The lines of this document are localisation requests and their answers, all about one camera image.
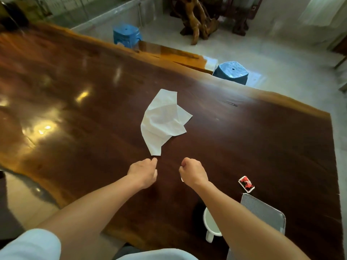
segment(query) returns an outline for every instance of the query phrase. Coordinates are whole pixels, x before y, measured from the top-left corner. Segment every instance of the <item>dark blue stool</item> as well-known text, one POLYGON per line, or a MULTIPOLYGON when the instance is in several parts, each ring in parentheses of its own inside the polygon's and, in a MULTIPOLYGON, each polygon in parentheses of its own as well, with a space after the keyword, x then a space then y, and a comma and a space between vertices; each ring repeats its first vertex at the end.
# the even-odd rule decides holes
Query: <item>dark blue stool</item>
POLYGON ((245 85, 248 79, 248 71, 236 61, 220 64, 213 72, 213 75, 242 85, 245 85))
POLYGON ((113 27, 113 42, 122 43, 125 47, 133 48, 142 36, 137 27, 127 24, 113 27))

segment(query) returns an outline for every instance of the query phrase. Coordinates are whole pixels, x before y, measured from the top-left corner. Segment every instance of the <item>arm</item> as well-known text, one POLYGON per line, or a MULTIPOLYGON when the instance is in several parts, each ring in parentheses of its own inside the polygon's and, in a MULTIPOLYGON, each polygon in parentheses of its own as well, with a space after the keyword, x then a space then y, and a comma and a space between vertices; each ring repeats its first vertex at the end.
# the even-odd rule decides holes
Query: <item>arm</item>
POLYGON ((97 237, 131 196, 156 181, 156 165, 157 158, 132 164, 126 176, 71 203, 37 228, 54 233, 61 242, 62 254, 69 254, 97 237))
POLYGON ((310 260, 287 237, 209 182, 199 161, 184 158, 179 171, 206 204, 237 259, 310 260))

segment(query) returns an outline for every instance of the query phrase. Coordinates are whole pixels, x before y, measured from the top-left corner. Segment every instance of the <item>white shirt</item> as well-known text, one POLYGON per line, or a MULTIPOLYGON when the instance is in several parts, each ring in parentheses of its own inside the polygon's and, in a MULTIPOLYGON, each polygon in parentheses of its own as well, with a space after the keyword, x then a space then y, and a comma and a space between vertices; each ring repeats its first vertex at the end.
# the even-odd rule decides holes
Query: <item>white shirt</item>
MULTIPOLYGON (((61 244, 58 237, 44 229, 32 229, 0 250, 1 260, 59 260, 61 244)), ((160 249, 125 255, 119 260, 197 260, 179 249, 160 249)))

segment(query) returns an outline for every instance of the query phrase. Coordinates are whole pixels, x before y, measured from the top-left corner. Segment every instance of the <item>white napkin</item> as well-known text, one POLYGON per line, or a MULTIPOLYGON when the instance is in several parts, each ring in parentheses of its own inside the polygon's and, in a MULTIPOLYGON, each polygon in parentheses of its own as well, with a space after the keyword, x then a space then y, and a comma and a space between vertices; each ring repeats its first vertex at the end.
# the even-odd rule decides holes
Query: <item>white napkin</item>
POLYGON ((186 133, 184 124, 193 115, 177 105, 177 92, 161 89, 145 111, 142 137, 152 156, 161 155, 161 146, 172 136, 186 133))

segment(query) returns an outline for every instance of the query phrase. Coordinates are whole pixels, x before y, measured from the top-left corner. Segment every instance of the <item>cup handle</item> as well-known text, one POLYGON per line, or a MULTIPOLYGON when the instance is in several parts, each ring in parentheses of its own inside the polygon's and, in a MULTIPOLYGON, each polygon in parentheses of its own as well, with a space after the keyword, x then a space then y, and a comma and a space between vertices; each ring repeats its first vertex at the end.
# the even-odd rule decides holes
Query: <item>cup handle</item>
POLYGON ((214 235, 211 232, 209 231, 206 232, 206 241, 208 241, 209 243, 212 243, 213 237, 214 235))

